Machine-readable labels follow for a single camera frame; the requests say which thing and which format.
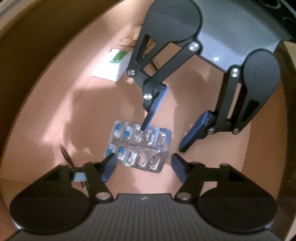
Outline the blue capsule blister pack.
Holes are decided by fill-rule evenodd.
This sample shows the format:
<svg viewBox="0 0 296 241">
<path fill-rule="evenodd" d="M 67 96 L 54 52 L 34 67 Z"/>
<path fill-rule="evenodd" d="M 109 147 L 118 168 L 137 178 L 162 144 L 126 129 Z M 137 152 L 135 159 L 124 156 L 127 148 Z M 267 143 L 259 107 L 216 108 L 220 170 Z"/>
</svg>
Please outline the blue capsule blister pack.
<svg viewBox="0 0 296 241">
<path fill-rule="evenodd" d="M 117 120 L 111 129 L 104 156 L 116 154 L 117 161 L 127 167 L 159 173 L 166 162 L 171 145 L 171 130 L 141 126 Z"/>
</svg>

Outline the crumpled brown wrapper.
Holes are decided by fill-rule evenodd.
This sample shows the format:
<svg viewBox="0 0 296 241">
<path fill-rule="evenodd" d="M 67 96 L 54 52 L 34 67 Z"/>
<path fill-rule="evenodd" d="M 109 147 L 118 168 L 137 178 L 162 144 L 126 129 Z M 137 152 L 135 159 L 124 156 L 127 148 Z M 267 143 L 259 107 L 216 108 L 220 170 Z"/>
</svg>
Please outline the crumpled brown wrapper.
<svg viewBox="0 0 296 241">
<path fill-rule="evenodd" d="M 128 48 L 134 48 L 142 29 L 142 25 L 143 23 L 140 23 L 138 26 L 136 26 L 128 35 L 126 35 L 123 39 L 119 41 L 118 45 Z M 143 56 L 147 55 L 155 46 L 156 43 L 150 37 L 148 37 L 148 42 L 145 46 Z"/>
</svg>

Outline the black hair clip right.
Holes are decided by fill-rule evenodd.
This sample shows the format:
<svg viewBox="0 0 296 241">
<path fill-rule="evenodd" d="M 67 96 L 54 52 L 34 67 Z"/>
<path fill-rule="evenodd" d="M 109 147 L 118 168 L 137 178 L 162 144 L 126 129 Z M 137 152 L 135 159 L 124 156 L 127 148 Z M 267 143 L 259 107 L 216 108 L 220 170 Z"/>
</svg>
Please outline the black hair clip right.
<svg viewBox="0 0 296 241">
<path fill-rule="evenodd" d="M 157 68 L 157 66 L 155 65 L 155 63 L 154 63 L 153 60 L 150 62 L 150 64 L 151 64 L 151 66 L 152 66 L 156 71 L 158 71 L 158 68 Z"/>
</svg>

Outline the white green card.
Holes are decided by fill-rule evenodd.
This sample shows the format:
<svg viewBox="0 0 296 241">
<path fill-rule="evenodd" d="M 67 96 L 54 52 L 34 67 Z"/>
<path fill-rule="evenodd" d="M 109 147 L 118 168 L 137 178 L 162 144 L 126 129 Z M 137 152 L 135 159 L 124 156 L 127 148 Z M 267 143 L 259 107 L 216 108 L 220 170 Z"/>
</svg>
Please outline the white green card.
<svg viewBox="0 0 296 241">
<path fill-rule="evenodd" d="M 103 55 L 91 70 L 93 77 L 118 82 L 126 72 L 132 52 L 111 49 Z"/>
</svg>

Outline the black hair clip left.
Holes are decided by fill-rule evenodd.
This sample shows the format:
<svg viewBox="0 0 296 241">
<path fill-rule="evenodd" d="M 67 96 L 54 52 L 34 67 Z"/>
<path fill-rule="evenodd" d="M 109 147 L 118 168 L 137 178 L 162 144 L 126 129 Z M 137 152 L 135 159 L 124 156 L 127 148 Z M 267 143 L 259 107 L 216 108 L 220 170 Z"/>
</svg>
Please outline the black hair clip left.
<svg viewBox="0 0 296 241">
<path fill-rule="evenodd" d="M 59 146 L 59 149 L 60 149 L 60 151 L 61 151 L 61 153 L 62 153 L 64 159 L 66 160 L 66 162 L 67 162 L 71 167 L 74 167 L 74 164 L 73 164 L 73 162 L 72 162 L 72 159 L 71 159 L 69 153 L 67 152 L 67 150 L 64 148 L 64 146 L 63 146 L 63 145 L 60 145 L 60 146 Z"/>
</svg>

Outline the black hair clip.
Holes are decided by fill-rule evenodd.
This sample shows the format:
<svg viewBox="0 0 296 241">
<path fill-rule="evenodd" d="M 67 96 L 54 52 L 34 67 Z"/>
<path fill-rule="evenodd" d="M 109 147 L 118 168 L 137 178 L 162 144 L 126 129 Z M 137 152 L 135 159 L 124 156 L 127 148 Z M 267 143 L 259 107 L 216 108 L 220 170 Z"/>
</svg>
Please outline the black hair clip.
<svg viewBox="0 0 296 241">
<path fill-rule="evenodd" d="M 74 167 L 74 164 L 73 164 L 73 162 L 72 162 L 72 159 L 71 159 L 69 153 L 67 152 L 67 150 L 64 148 L 64 146 L 63 146 L 63 145 L 60 145 L 60 146 L 59 146 L 59 149 L 60 149 L 60 151 L 61 151 L 61 153 L 62 153 L 64 159 L 66 160 L 66 162 L 67 162 L 71 167 Z"/>
<path fill-rule="evenodd" d="M 151 66 L 152 66 L 156 71 L 158 71 L 158 68 L 157 68 L 157 66 L 155 65 L 155 63 L 154 63 L 153 60 L 150 62 L 150 64 L 151 64 Z"/>
</svg>

